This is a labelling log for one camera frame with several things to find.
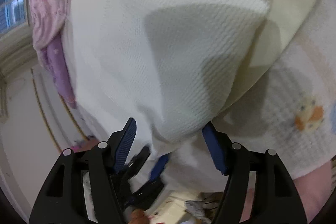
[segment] pink floral fabric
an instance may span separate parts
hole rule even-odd
[[[75,96],[64,59],[60,30],[67,16],[68,0],[29,0],[33,47],[40,64],[53,76],[58,93],[73,108]]]

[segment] blue gripper pad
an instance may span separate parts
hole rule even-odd
[[[158,159],[157,163],[154,165],[151,171],[151,176],[149,178],[150,181],[157,179],[161,175],[161,173],[165,169],[168,160],[169,154],[165,154]]]
[[[223,175],[228,171],[228,166],[226,163],[227,153],[223,151],[221,144],[219,143],[218,133],[211,122],[202,129],[203,138],[208,146],[210,155],[212,157],[213,163],[217,170],[219,170]]]
[[[124,168],[128,153],[131,150],[131,146],[137,133],[136,121],[133,118],[130,118],[123,131],[124,134],[115,152],[114,170],[116,173]]]

